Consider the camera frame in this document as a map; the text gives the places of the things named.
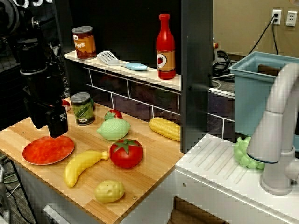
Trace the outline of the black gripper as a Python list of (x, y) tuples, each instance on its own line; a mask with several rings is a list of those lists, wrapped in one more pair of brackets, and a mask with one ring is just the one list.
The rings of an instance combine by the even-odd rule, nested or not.
[(31, 120), (37, 129), (48, 126), (50, 136), (57, 138), (68, 131), (65, 107), (62, 106), (61, 91), (53, 85), (25, 86), (24, 102), (27, 104)]

